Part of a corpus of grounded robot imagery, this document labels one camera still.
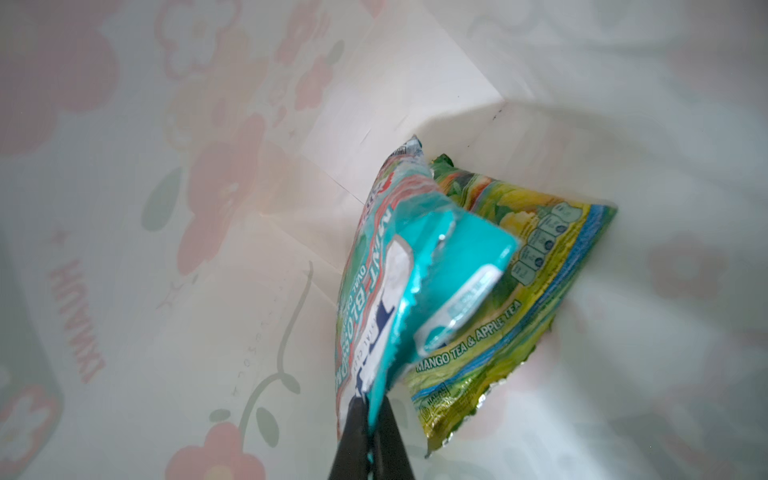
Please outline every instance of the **green stem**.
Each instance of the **green stem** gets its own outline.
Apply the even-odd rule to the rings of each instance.
[[[306,275],[306,285],[304,286],[304,291],[299,298],[299,302],[296,304],[296,308],[293,310],[293,315],[288,322],[286,331],[283,333],[283,339],[280,340],[280,347],[277,350],[277,373],[273,373],[272,375],[262,380],[261,383],[254,389],[253,393],[250,394],[250,397],[248,397],[248,402],[245,404],[243,416],[240,418],[240,425],[238,426],[238,429],[240,429],[240,437],[243,442],[245,442],[245,431],[248,428],[248,419],[250,418],[250,414],[253,413],[253,409],[256,408],[256,401],[258,400],[259,396],[264,393],[264,390],[266,390],[270,383],[281,379],[283,375],[285,375],[285,369],[283,367],[283,356],[286,352],[288,337],[293,330],[293,325],[296,323],[296,319],[299,318],[301,309],[304,307],[306,296],[310,293],[310,286],[312,285],[312,276],[314,273],[314,265],[312,265],[312,262],[310,262],[310,272]]]

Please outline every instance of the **yellow packet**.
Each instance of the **yellow packet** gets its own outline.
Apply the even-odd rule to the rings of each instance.
[[[406,376],[430,452],[476,413],[493,384],[528,358],[617,211],[460,170],[446,155],[432,169],[443,193],[515,235],[523,247],[464,329]]]

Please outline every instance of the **food wrapper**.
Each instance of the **food wrapper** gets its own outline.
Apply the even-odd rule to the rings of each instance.
[[[515,235],[521,248],[466,327],[406,376],[430,452],[528,358],[617,211],[459,170],[445,155],[432,169],[449,198]]]
[[[390,386],[452,338],[509,265],[517,240],[457,207],[432,179],[414,137],[379,171],[339,291],[339,437],[353,397],[369,427]]]

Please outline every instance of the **nutrition label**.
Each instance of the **nutrition label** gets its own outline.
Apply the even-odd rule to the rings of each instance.
[[[510,274],[523,285],[531,285],[558,237],[568,231],[571,223],[580,219],[582,213],[581,208],[572,207],[568,202],[552,207],[552,212],[542,218],[536,230],[528,235],[528,241],[520,250],[518,260],[512,264]]]

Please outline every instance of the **blue stripe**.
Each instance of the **blue stripe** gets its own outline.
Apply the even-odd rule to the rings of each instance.
[[[595,237],[600,234],[601,229],[605,225],[603,216],[607,209],[608,207],[604,205],[592,206],[592,208],[589,210],[589,214],[587,215],[587,219],[584,222],[584,227],[581,229],[579,236],[576,238],[574,247],[571,250],[571,253],[568,254],[568,258],[566,259],[565,264],[560,269],[554,280],[552,280],[549,288],[547,288],[544,294],[541,295],[538,300],[536,300],[536,303],[534,303],[533,307],[528,311],[525,317],[523,317],[520,322],[515,325],[515,328],[504,335],[502,339],[500,339],[496,344],[485,350],[474,360],[465,365],[464,368],[459,370],[453,377],[439,383],[438,385],[420,390],[411,398],[411,400],[415,402],[418,399],[429,396],[443,383],[445,383],[447,386],[450,386],[458,382],[463,376],[470,373],[472,370],[484,366],[491,360],[497,351],[509,345],[509,343],[511,343],[511,341],[515,339],[515,337],[519,335],[520,332],[525,329],[529,323],[531,323],[531,321],[533,321],[540,308],[545,305],[553,295],[556,294],[560,286],[567,282],[571,276],[576,273],[579,264],[584,259],[586,254],[589,253],[589,249],[592,247]]]

